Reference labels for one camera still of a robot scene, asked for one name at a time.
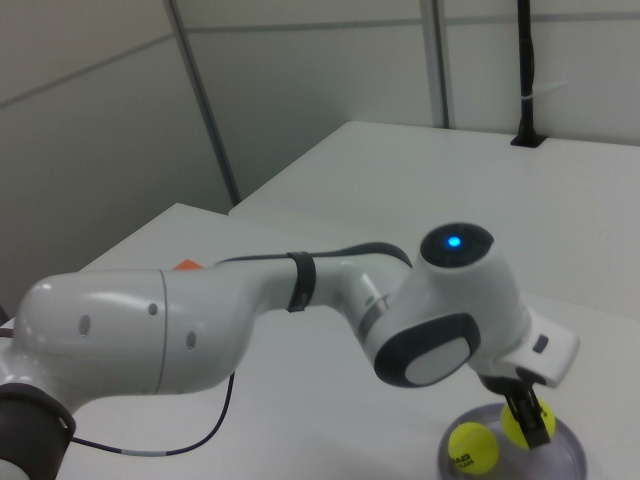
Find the black pipe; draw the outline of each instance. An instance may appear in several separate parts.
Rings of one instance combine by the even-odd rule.
[[[533,128],[533,77],[535,59],[531,38],[531,8],[529,0],[518,0],[518,37],[520,39],[520,107],[522,116],[518,135],[511,145],[536,148],[545,138]]]

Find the white table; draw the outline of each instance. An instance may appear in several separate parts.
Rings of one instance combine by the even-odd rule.
[[[487,228],[520,287],[640,317],[640,148],[351,122],[230,215],[340,244],[417,251],[452,221]]]
[[[331,248],[176,205],[88,268],[171,268],[185,258],[206,266],[237,255]],[[579,435],[591,479],[633,478],[640,388],[628,376],[638,359],[640,322],[534,294],[524,299],[575,329],[583,342],[562,387],[538,393]],[[225,389],[99,400],[77,413],[77,435],[130,449],[185,446],[208,433]],[[337,313],[275,312],[258,320],[227,419],[208,444],[183,456],[151,459],[72,444],[58,478],[435,479],[436,449],[447,425],[496,401],[466,367],[425,389],[387,386]]]

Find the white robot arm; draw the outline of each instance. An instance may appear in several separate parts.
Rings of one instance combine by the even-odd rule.
[[[531,387],[562,381],[578,338],[521,303],[486,230],[450,224],[425,237],[413,268],[400,249],[374,243],[38,282],[0,358],[0,469],[55,478],[80,406],[210,388],[235,370],[258,316],[314,305],[348,320],[381,380],[423,387],[468,363],[522,413],[530,446],[549,441]]]

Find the yellow tennis ball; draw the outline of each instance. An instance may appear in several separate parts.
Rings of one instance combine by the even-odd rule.
[[[458,425],[449,437],[449,456],[464,473],[482,475],[498,462],[498,440],[480,423]]]
[[[547,402],[538,399],[538,403],[540,403],[540,408],[542,408],[542,421],[544,422],[544,426],[547,427],[549,438],[553,438],[556,433],[556,417]],[[524,438],[524,434],[522,433],[522,429],[520,428],[520,424],[515,418],[513,418],[511,409],[507,404],[502,407],[500,423],[502,423],[504,434],[509,440],[520,448],[529,448],[527,441]]]

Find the black cable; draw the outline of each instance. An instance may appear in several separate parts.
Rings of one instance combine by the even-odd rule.
[[[0,305],[0,327],[5,323],[7,323],[9,320],[11,320],[9,318],[9,315],[7,314],[7,312],[4,311],[4,308],[2,308],[2,305]]]
[[[235,379],[235,372],[231,374],[229,377],[229,383],[227,384],[227,396],[224,399],[224,405],[222,407],[222,411],[220,412],[220,417],[218,418],[218,422],[216,423],[213,430],[209,432],[209,434],[204,437],[199,442],[194,443],[193,445],[189,445],[188,447],[179,448],[177,450],[169,450],[169,451],[147,451],[147,450],[127,450],[123,448],[109,447],[107,445],[102,445],[100,443],[91,442],[89,440],[84,440],[82,438],[73,437],[71,439],[72,442],[84,445],[86,447],[97,448],[98,450],[103,450],[105,452],[110,453],[118,453],[120,455],[129,455],[136,457],[170,457],[172,455],[180,455],[182,453],[187,453],[192,450],[195,450],[198,447],[201,447],[205,443],[207,443],[213,436],[218,433],[220,427],[222,426],[222,422],[224,422],[224,418],[227,416],[227,411],[229,410],[229,403],[231,402],[231,392],[233,392],[233,380]]]

